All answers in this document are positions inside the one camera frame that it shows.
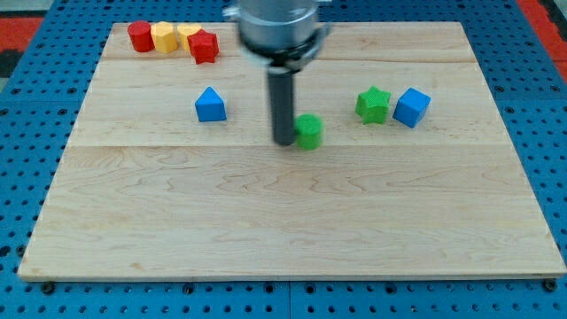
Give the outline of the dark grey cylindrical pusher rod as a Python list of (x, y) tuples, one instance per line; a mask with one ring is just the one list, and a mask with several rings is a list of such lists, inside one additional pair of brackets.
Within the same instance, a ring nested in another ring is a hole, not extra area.
[(269, 68), (267, 79), (273, 141), (291, 145), (295, 141), (293, 72)]

